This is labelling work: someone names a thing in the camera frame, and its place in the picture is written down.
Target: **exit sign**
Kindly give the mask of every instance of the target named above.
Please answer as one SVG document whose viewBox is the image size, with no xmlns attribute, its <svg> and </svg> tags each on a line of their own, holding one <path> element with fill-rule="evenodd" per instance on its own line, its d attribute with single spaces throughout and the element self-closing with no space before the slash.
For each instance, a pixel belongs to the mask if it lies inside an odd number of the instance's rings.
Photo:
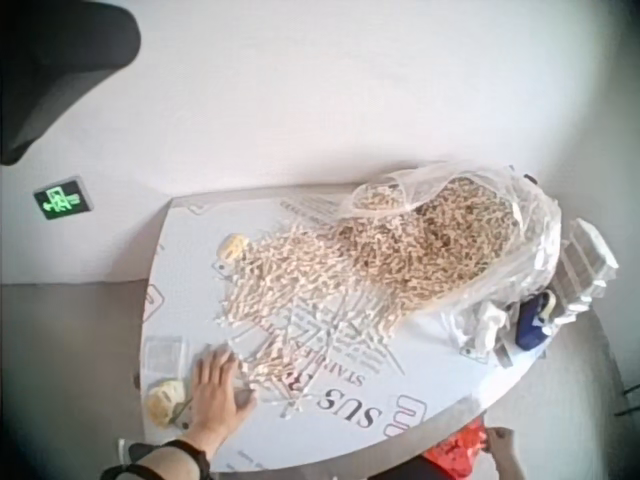
<svg viewBox="0 0 640 480">
<path fill-rule="evenodd" d="M 80 186 L 80 178 L 41 188 L 33 196 L 47 220 L 91 211 L 89 199 Z"/>
</svg>

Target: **floor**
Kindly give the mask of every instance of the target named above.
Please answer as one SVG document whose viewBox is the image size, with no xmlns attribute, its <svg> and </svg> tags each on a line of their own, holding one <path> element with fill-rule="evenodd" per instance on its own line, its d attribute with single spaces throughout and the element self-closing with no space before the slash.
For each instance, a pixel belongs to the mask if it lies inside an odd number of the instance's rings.
<svg viewBox="0 0 640 480">
<path fill-rule="evenodd" d="M 142 438 L 132 378 L 144 289 L 3 287 L 4 421 L 50 478 L 98 478 L 117 438 Z M 598 319 L 583 317 L 489 409 L 488 425 L 516 431 L 529 479 L 640 478 L 628 476 L 640 438 L 631 417 L 613 416 L 628 402 L 608 352 Z M 497 479 L 489 457 L 472 479 Z"/>
</svg>

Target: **black wristband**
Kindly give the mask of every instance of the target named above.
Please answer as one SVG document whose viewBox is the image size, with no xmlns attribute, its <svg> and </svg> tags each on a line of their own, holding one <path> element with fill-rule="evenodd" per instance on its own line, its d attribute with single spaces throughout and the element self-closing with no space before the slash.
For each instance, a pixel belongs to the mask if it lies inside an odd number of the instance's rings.
<svg viewBox="0 0 640 480">
<path fill-rule="evenodd" d="M 207 456 L 202 450 L 198 450 L 196 447 L 191 445 L 184 440 L 171 440 L 170 442 L 165 443 L 160 448 L 163 447 L 173 447 L 178 450 L 182 450 L 184 453 L 189 455 L 200 470 L 200 479 L 205 480 L 209 478 L 209 470 L 211 469 L 211 464 L 209 460 L 207 460 Z"/>
<path fill-rule="evenodd" d="M 164 480 L 160 475 L 144 465 L 132 463 L 129 465 L 118 465 L 102 472 L 100 480 L 116 480 L 123 473 L 132 473 L 142 480 Z"/>
</svg>

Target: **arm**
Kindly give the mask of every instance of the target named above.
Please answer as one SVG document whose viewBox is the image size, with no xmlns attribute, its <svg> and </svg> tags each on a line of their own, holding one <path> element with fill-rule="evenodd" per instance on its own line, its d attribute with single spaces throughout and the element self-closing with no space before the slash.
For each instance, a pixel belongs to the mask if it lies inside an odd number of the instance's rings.
<svg viewBox="0 0 640 480">
<path fill-rule="evenodd" d="M 514 447 L 514 431 L 504 427 L 487 428 L 486 452 L 493 456 L 500 480 L 525 480 Z"/>
<path fill-rule="evenodd" d="M 253 411 L 256 400 L 236 405 L 233 392 L 233 377 L 238 360 L 230 351 L 217 351 L 200 359 L 192 375 L 193 423 L 180 437 L 211 459 L 220 445 L 235 432 Z M 165 480 L 199 480 L 197 465 L 186 453 L 176 448 L 161 448 L 138 462 L 149 467 Z M 139 477 L 125 473 L 119 480 L 138 480 Z"/>
</svg>

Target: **red object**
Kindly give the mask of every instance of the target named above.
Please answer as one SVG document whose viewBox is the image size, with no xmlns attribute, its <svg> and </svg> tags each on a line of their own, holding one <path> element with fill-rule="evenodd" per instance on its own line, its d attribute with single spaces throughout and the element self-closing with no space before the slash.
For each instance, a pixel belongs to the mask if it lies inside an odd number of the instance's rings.
<svg viewBox="0 0 640 480">
<path fill-rule="evenodd" d="M 463 480 L 473 472 L 473 462 L 486 440 L 484 420 L 478 417 L 422 455 L 442 467 L 456 480 Z"/>
</svg>

